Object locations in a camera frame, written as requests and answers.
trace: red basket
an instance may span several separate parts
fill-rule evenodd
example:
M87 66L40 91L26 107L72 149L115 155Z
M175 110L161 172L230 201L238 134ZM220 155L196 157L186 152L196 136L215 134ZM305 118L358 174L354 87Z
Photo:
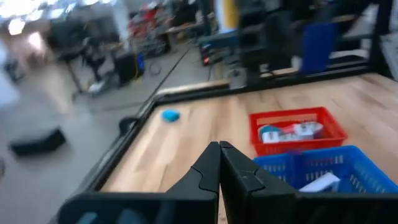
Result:
M309 121L323 125L322 138L264 144L258 133L258 129L267 124L284 128L294 123ZM251 142L259 156L287 153L291 150L304 151L341 146L347 138L341 126L324 107L250 114L250 129Z

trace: blue basket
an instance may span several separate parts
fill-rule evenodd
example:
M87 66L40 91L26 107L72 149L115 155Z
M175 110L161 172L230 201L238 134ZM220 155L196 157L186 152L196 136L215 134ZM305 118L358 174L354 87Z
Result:
M341 179L339 192L398 192L398 186L355 146L261 156L254 162L296 189L331 172Z

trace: workbench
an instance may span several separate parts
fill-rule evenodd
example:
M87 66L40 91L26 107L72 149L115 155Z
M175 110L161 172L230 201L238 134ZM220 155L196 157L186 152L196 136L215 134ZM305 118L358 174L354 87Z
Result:
M344 145L362 149L398 182L398 83L367 73L156 107L101 191L165 192L189 170L210 141L229 141L253 158L256 153L249 140L249 114L316 106L326 107L341 124L348 135ZM161 113L165 109L179 110L180 119L164 122ZM219 223L226 223L222 200Z

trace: plastic basket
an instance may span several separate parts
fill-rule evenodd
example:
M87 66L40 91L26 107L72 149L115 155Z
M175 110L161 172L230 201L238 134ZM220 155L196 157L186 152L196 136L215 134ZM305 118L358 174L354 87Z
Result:
M320 139L264 144L258 133L258 129L267 124L284 128L294 123L309 121L316 121L323 125ZM259 156L282 154L292 150L302 151L341 146L347 138L346 133L324 107L250 114L250 125L251 142Z
M398 192L398 186L355 146L262 156L254 162L296 189L331 172L341 179L339 192Z

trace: blue sponge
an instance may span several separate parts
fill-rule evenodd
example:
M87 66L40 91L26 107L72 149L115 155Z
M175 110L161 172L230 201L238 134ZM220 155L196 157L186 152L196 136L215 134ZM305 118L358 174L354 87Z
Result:
M177 110L165 110L162 113L162 117L167 122L174 122L180 118L180 112Z

